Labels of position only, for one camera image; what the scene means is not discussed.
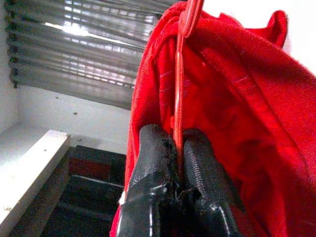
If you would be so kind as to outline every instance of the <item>red fabric bag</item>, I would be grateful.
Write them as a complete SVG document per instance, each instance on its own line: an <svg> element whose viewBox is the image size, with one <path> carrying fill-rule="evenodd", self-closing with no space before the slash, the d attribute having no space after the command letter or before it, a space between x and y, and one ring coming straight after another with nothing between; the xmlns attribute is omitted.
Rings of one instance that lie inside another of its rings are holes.
<svg viewBox="0 0 316 237"><path fill-rule="evenodd" d="M134 90L125 190L136 164L139 130L173 133L179 2L145 49ZM281 47L282 11L264 29L202 13L184 46L185 129L207 134L237 186L258 236L316 236L316 78ZM119 209L113 222L115 236Z"/></svg>

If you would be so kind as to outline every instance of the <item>window blinds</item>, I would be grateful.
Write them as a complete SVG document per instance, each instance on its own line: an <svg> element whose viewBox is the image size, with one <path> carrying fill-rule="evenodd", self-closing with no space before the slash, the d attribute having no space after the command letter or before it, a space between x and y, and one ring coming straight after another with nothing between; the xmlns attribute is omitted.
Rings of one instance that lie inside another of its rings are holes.
<svg viewBox="0 0 316 237"><path fill-rule="evenodd" d="M175 0L7 0L10 79L130 109L143 50Z"/></svg>

